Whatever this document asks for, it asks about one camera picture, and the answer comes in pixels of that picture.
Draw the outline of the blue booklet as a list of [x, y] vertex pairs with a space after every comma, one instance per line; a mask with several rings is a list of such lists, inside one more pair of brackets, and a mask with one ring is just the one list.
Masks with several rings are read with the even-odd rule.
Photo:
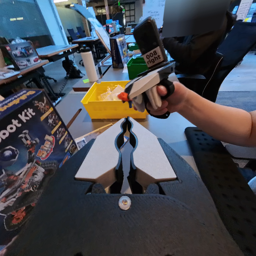
[[[84, 137], [79, 137], [75, 139], [76, 145], [78, 149], [80, 150], [82, 147], [84, 147], [91, 139], [96, 139], [97, 135], [87, 135]], [[129, 137], [124, 136], [124, 143], [121, 145], [120, 149], [123, 148], [123, 146], [129, 141]]]

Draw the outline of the black backpack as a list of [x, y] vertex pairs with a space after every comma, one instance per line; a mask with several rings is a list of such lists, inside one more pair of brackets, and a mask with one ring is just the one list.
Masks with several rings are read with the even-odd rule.
[[66, 58], [62, 61], [62, 67], [66, 71], [66, 77], [69, 79], [80, 79], [82, 78], [81, 74], [82, 72], [77, 68], [77, 66], [74, 64], [74, 62]]

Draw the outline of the person's right forearm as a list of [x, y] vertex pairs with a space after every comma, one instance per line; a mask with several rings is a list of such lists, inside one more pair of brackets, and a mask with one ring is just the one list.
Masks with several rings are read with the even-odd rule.
[[220, 141], [238, 146], [256, 146], [256, 111], [213, 103], [183, 86], [179, 113], [190, 123]]

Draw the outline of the sticker sheet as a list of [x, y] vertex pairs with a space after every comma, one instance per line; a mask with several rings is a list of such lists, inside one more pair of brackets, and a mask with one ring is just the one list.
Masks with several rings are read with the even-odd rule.
[[105, 126], [102, 126], [102, 127], [98, 128], [98, 129], [94, 130], [94, 131], [91, 131], [91, 132], [89, 132], [89, 133], [87, 133], [87, 134], [85, 134], [85, 135], [82, 135], [82, 136], [76, 138], [75, 140], [76, 140], [76, 141], [80, 141], [80, 140], [83, 140], [85, 137], [88, 137], [88, 136], [91, 136], [91, 135], [96, 135], [96, 136], [98, 136], [99, 134], [101, 134], [101, 133], [103, 133], [105, 130], [107, 130], [109, 127], [111, 127], [113, 124], [114, 124], [114, 123], [109, 123], [109, 124], [107, 124], [107, 125], [105, 125]]

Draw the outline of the clear plastic bags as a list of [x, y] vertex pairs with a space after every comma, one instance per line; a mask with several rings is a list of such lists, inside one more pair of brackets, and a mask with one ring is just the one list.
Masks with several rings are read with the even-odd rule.
[[107, 91], [98, 96], [99, 101], [121, 101], [118, 98], [120, 93], [124, 92], [124, 88], [120, 85], [108, 86]]

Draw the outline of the wooden background desk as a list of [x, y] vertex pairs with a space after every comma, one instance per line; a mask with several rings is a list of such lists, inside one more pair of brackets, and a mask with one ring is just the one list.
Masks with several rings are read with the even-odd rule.
[[34, 71], [38, 71], [41, 67], [49, 63], [50, 62], [48, 60], [42, 60], [40, 63], [29, 66], [28, 68], [22, 69], [20, 71], [11, 72], [11, 76], [0, 79], [0, 85], [8, 84], [17, 80], [18, 78], [25, 78], [25, 75], [31, 74]]
[[49, 62], [56, 62], [62, 58], [68, 59], [69, 55], [72, 55], [76, 52], [78, 44], [70, 45], [50, 45], [41, 48], [37, 48], [36, 52], [40, 59], [48, 60]]

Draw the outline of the toy car box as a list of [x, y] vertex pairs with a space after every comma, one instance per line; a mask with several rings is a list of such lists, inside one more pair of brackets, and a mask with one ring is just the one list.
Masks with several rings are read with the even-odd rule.
[[41, 62], [30, 41], [5, 44], [1, 46], [1, 50], [3, 55], [12, 63], [15, 71], [20, 71]]

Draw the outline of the yellow plastic bin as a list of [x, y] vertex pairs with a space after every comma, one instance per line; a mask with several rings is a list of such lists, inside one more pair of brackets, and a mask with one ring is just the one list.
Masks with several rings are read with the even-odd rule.
[[148, 112], [143, 113], [129, 107], [128, 102], [117, 100], [102, 100], [102, 94], [113, 91], [117, 86], [124, 90], [127, 81], [103, 81], [94, 82], [88, 92], [82, 98], [81, 103], [88, 112], [91, 119], [121, 119], [132, 117], [134, 119], [145, 119]]

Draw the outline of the blue robot kit box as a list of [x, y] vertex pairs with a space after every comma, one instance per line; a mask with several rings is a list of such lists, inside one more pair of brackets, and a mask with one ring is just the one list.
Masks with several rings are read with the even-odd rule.
[[77, 151], [44, 90], [23, 89], [0, 104], [0, 250], [18, 235], [49, 180]]
[[113, 68], [123, 69], [130, 59], [124, 34], [110, 38], [110, 50]]

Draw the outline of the white paper towel roll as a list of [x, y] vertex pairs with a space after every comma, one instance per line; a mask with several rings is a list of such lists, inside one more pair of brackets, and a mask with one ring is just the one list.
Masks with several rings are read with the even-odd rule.
[[89, 82], [96, 82], [98, 80], [98, 74], [96, 71], [91, 49], [83, 45], [80, 49], [80, 54], [82, 57], [82, 61], [83, 61]]

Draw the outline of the person's right hand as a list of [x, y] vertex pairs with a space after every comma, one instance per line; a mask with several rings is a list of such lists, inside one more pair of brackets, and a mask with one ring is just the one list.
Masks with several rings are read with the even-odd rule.
[[148, 113], [153, 116], [161, 116], [169, 113], [178, 112], [183, 108], [184, 103], [187, 100], [187, 97], [189, 96], [189, 93], [191, 92], [190, 89], [185, 87], [180, 82], [174, 81], [174, 92], [172, 95], [170, 95], [165, 100], [162, 100], [161, 106], [157, 109], [154, 109], [151, 105], [151, 103], [147, 103], [146, 108], [148, 110]]

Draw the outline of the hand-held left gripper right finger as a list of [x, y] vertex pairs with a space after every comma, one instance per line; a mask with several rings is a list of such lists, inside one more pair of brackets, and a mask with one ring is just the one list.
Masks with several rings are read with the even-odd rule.
[[150, 184], [177, 180], [158, 137], [131, 117], [128, 117], [128, 131], [133, 148], [128, 175], [131, 192], [143, 194]]

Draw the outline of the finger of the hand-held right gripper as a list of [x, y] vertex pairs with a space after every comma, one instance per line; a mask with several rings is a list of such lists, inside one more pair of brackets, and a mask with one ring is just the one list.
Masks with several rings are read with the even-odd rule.
[[132, 99], [133, 108], [136, 111], [143, 113], [146, 110], [145, 107], [145, 94], [139, 94]]
[[156, 69], [129, 81], [123, 91], [123, 101], [131, 101], [134, 97], [157, 85], [160, 82], [159, 71], [160, 69]]

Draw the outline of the black office chair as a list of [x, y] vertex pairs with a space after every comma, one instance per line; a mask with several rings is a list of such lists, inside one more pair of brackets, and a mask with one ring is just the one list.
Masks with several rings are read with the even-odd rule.
[[217, 50], [223, 58], [206, 84], [202, 92], [203, 98], [216, 101], [222, 82], [255, 44], [256, 23], [237, 21]]

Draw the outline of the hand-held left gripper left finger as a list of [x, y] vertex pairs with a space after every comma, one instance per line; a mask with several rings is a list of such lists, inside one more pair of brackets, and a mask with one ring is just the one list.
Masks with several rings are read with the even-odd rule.
[[119, 194], [123, 185], [120, 147], [124, 144], [127, 118], [122, 118], [92, 139], [92, 146], [78, 169], [75, 179], [101, 184], [111, 194]]

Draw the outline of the green plastic bin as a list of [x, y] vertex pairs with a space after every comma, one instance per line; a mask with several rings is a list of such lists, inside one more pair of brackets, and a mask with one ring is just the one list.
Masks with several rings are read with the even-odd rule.
[[142, 56], [131, 58], [127, 63], [128, 76], [130, 80], [135, 79], [138, 74], [148, 70], [148, 66]]

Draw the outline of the whiteboard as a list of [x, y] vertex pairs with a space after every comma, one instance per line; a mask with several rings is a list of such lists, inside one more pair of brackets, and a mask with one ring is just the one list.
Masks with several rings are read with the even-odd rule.
[[164, 9], [165, 0], [145, 0], [142, 19], [152, 17], [156, 22], [157, 28], [160, 28], [163, 25]]

